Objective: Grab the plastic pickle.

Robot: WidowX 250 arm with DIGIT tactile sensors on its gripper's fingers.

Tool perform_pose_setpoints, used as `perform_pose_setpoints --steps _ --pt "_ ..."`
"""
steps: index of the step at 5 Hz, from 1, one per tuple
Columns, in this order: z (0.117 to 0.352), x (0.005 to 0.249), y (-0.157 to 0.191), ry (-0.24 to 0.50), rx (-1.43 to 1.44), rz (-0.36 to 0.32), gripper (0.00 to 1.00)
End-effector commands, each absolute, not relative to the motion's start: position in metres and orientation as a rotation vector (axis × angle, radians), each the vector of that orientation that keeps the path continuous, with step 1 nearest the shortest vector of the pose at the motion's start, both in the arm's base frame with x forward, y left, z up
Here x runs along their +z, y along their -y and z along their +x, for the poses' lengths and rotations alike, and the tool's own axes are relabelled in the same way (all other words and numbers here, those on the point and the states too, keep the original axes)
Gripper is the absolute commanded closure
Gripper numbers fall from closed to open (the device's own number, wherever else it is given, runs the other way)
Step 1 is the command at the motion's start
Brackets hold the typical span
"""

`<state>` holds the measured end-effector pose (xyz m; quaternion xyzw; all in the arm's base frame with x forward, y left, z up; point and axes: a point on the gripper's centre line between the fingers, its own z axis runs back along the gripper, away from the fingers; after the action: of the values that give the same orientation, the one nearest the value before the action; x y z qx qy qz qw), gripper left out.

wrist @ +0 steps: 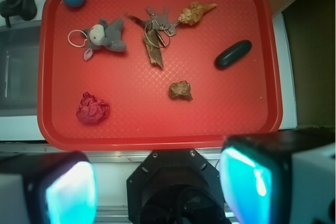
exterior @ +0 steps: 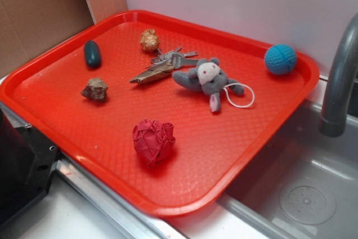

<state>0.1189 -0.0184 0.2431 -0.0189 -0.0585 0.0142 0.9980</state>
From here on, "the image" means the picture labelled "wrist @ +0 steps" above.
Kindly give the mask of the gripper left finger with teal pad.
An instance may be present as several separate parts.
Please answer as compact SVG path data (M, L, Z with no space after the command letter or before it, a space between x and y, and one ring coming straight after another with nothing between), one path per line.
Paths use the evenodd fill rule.
M94 223L98 182L82 152L1 157L1 223Z

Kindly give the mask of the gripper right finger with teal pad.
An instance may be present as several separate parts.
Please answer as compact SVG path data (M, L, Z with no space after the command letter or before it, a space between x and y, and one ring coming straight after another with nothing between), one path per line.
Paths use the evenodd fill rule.
M220 156L220 184L239 223L335 223L334 132L234 135Z

